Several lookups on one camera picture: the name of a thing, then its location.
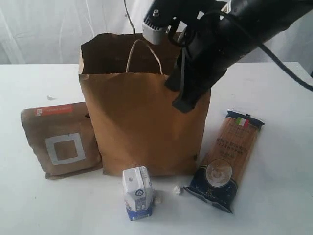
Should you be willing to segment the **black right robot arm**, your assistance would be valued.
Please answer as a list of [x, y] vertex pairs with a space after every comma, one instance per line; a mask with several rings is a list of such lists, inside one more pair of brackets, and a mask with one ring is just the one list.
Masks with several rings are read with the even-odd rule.
[[230, 66], [256, 48], [299, 85], [312, 90], [265, 46], [312, 8], [310, 0], [232, 0], [222, 9], [210, 8], [197, 26], [188, 24], [179, 36], [183, 46], [165, 83], [178, 92], [173, 106], [190, 112]]

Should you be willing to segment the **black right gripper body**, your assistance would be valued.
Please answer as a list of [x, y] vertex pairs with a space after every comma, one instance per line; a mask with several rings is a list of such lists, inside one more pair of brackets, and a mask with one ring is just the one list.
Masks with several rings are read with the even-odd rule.
[[224, 76], [228, 66], [223, 62], [214, 64], [222, 55], [222, 34], [219, 23], [230, 17], [235, 18], [234, 10], [211, 9], [200, 19], [196, 15], [177, 19], [186, 24], [177, 41], [180, 54], [176, 62], [181, 67], [180, 92], [198, 92], [201, 97]]

